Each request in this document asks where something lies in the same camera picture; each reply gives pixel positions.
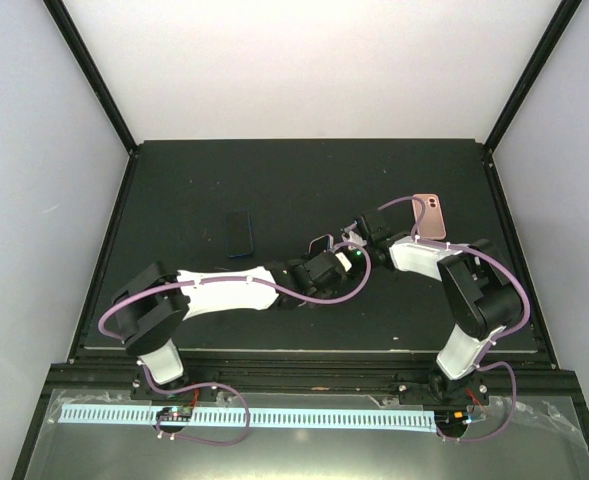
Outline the beige cased phone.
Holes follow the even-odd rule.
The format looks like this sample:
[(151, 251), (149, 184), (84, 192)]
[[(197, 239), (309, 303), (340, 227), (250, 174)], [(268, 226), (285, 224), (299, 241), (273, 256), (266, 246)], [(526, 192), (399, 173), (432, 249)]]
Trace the beige cased phone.
[(334, 237), (332, 234), (324, 234), (313, 239), (308, 247), (308, 253), (311, 256), (319, 255), (325, 251), (330, 250), (334, 245)]

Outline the pink phone case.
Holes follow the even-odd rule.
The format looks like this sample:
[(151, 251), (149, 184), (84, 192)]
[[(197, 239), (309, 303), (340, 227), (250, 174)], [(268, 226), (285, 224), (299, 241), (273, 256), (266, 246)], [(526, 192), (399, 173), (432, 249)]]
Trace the pink phone case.
[(412, 208), (418, 222), (417, 234), (428, 240), (444, 240), (446, 227), (437, 194), (417, 193), (413, 195)]

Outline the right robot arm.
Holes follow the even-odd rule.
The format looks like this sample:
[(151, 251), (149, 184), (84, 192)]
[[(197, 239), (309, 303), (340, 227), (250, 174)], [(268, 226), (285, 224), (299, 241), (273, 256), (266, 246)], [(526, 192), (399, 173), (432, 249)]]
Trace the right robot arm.
[(530, 318), (524, 287), (488, 240), (467, 245), (417, 233), (393, 235), (379, 210), (362, 214), (347, 238), (362, 241), (378, 265), (441, 282), (454, 327), (428, 375), (430, 394), (438, 403), (454, 402), (496, 341), (523, 328)]

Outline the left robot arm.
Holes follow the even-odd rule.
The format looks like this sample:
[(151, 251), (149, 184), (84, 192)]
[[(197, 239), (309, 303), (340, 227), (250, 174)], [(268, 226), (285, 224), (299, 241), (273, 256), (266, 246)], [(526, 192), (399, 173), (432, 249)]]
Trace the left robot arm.
[(100, 321), (116, 320), (114, 334), (126, 353), (147, 369), (167, 399), (181, 397), (189, 376), (172, 336), (187, 319), (234, 310), (293, 310), (304, 304), (335, 303), (333, 297), (353, 270), (346, 253), (322, 251), (285, 263), (271, 262), (228, 273), (175, 274), (158, 263), (125, 287)]

